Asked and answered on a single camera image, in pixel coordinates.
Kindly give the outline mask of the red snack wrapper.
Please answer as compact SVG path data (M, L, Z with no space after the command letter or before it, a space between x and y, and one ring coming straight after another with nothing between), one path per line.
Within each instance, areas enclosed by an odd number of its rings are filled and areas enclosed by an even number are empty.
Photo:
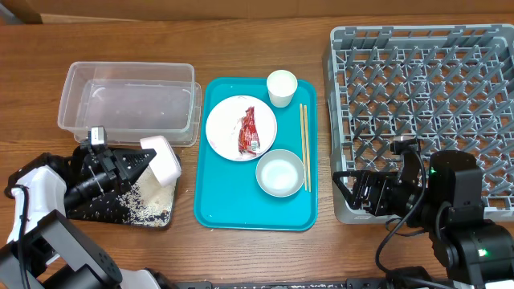
M241 119L241 128L238 137L238 149L241 154L256 155L260 148L259 135L255 126L255 108L246 110L246 115Z

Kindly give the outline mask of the pink round plate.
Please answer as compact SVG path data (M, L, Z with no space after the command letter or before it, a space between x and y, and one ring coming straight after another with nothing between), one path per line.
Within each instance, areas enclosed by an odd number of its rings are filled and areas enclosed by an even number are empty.
M238 149L239 131L232 133L236 120L255 108L255 126L260 148L256 155L241 154ZM253 96L231 96L218 103L206 120L206 139L210 147L229 161L250 161L263 155L274 143L278 124L274 112L262 100Z

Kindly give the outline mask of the white tissue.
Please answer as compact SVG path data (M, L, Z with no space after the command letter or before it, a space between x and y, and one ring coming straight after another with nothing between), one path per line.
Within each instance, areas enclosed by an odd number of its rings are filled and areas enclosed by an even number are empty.
M235 134L239 131L239 129L241 128L242 126L242 122L243 122L243 116L239 117L237 120L236 120L236 123L235 123L235 126L233 127L233 130L232 130L232 133Z

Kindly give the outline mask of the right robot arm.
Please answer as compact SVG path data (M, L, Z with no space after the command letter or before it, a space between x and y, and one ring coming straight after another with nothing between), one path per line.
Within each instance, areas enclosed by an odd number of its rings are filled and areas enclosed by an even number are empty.
M402 153L399 172L338 171L332 180L353 208L367 204L373 216L396 216L402 226L427 233L434 256L451 280L485 288L513 281L513 237L484 217L481 168L475 157L461 151L433 154L423 164L415 149Z

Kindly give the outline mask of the wooden chopstick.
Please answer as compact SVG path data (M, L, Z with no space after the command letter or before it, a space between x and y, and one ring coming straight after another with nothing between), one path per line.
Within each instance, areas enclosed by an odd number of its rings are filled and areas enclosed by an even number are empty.
M305 152L306 152L306 184L308 192L312 192L312 181L311 181L311 165L310 165L310 144L309 144L309 127L308 127L308 108L307 105L303 106L304 109L304 138L305 138Z
M304 167L304 189L308 191L308 179L307 179L307 166L306 166L306 151L305 151L305 138L304 138L304 110L303 104L300 103L300 135L302 145L302 162Z

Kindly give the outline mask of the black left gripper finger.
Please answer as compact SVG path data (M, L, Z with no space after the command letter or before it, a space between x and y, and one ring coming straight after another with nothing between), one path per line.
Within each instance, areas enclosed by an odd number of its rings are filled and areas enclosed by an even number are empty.
M128 192L132 189L132 185L138 179L138 175L134 173L119 172L116 175L116 192Z
M127 179L138 179L156 155L154 149L116 149L115 165Z

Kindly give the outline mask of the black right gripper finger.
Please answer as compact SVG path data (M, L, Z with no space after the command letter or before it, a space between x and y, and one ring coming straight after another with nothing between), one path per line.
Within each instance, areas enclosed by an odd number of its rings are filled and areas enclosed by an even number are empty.
M343 188L342 194L352 210L359 210L362 207L363 201L366 201L366 189L348 189Z
M357 193L361 191L364 172L364 170L336 171L332 174L332 180L342 193ZM349 178L354 179L352 189L345 184Z

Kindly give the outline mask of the grey round bowl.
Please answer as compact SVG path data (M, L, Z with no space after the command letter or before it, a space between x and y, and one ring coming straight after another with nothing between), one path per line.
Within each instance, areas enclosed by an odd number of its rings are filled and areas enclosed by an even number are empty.
M290 197L304 186L304 163L293 152L275 149L265 153L255 169L259 187L272 197Z

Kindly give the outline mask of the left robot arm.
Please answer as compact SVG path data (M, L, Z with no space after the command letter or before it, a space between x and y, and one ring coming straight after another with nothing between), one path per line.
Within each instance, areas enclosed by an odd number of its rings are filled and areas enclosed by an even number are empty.
M162 273L121 270L73 220L167 226L180 161L162 136L140 149L90 136L69 157L43 153L10 175L13 229L1 249L8 288L174 288Z

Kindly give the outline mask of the pink small bowl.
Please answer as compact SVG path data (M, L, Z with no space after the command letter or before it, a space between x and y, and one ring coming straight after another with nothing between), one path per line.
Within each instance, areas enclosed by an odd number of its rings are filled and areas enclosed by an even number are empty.
M161 187L175 183L182 175L182 167L169 142L163 136L151 136L140 139L140 144L156 153L149 166Z

